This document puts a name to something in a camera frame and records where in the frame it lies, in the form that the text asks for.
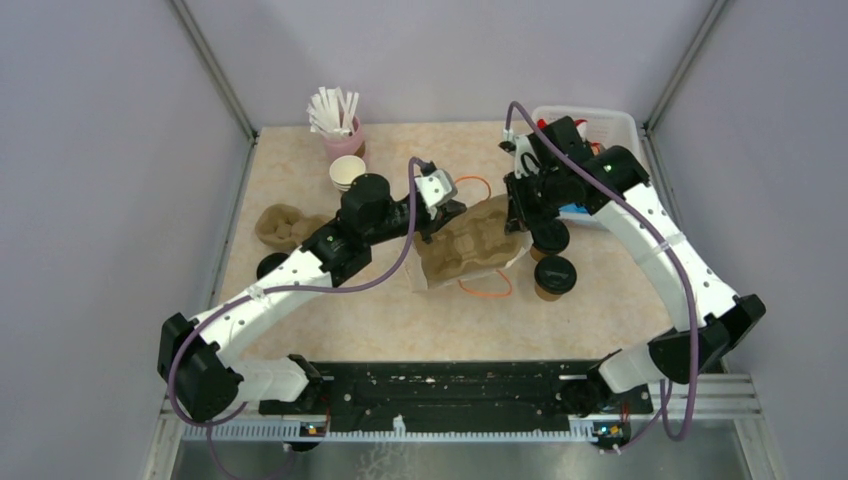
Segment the brown pulp cup carrier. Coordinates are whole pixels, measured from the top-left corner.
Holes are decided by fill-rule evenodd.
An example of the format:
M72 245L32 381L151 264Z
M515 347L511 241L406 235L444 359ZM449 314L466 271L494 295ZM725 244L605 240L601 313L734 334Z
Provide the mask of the brown pulp cup carrier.
M272 250L290 253L330 220L327 215L306 215L296 207L274 204L262 212L254 233Z

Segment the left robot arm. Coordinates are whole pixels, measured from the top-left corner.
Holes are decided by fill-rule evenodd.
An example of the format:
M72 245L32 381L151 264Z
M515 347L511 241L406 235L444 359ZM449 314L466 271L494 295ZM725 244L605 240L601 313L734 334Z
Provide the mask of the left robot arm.
M238 296L193 318L177 313L162 325L160 376L173 411L186 424L213 427L231 420L231 405L254 399L285 402L297 413L319 404L317 376L304 362L248 374L242 350L271 326L323 294L370 290L403 265L416 235L428 239L463 213L457 187L443 169L408 176L408 195L395 201L386 178L357 176L335 217L271 272Z

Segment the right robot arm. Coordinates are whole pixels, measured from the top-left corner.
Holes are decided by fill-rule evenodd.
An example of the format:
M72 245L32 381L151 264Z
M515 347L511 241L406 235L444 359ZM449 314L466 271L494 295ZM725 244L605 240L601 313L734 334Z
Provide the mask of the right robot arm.
M507 233L536 232L561 207L576 204L627 249L666 307L670 331L610 354L590 369L586 397L612 412L627 391L668 379L687 384L732 351L764 317L755 294L740 295L704 262L661 205L649 174L621 145L594 152L570 117L516 135L500 148L514 158L507 174Z

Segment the brown paper coffee cup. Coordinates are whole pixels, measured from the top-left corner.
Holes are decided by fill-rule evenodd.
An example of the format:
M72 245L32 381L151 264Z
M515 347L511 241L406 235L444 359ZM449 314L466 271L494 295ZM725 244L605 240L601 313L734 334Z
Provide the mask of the brown paper coffee cup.
M537 248L535 245L532 245L532 246L531 246L531 248L530 248L530 250L529 250L529 253L530 253L530 255L531 255L531 258L532 258L533 260L535 260L536 262L539 262L539 261L541 261L543 258L545 258L545 257L547 257L547 256L548 256L548 253L546 253L544 250L540 250L540 249L539 249L539 248Z

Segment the black cup lid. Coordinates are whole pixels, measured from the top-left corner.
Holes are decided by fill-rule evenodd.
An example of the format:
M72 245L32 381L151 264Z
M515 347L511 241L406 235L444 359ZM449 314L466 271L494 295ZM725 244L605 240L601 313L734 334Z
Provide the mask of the black cup lid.
M531 230L533 251L543 256L559 255L568 248L571 235L560 220L552 220Z
M566 258L546 256L534 268L534 281L547 294L563 295L576 286L577 269Z

